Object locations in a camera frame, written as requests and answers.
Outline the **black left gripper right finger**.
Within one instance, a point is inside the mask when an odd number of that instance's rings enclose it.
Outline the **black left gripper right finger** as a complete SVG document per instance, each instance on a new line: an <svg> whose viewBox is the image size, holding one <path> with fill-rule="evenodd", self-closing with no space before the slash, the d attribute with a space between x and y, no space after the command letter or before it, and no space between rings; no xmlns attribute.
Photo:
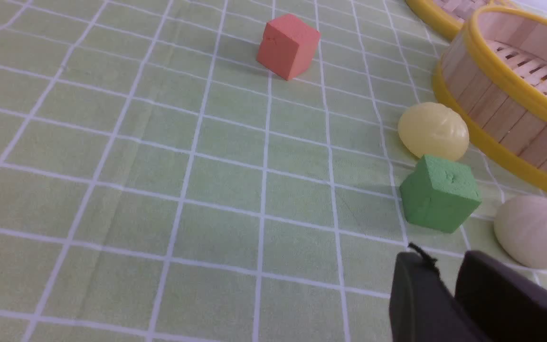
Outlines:
<svg viewBox="0 0 547 342"><path fill-rule="evenodd" d="M547 290L481 251L467 251L454 297L494 342L547 342Z"/></svg>

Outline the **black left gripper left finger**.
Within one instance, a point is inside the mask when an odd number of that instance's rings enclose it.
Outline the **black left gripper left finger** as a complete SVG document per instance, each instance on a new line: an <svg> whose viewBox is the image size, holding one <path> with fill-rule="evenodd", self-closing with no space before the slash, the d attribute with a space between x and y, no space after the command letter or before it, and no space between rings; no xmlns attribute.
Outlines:
<svg viewBox="0 0 547 342"><path fill-rule="evenodd" d="M441 279L437 259L414 243L396 256L389 323L394 342L490 342Z"/></svg>

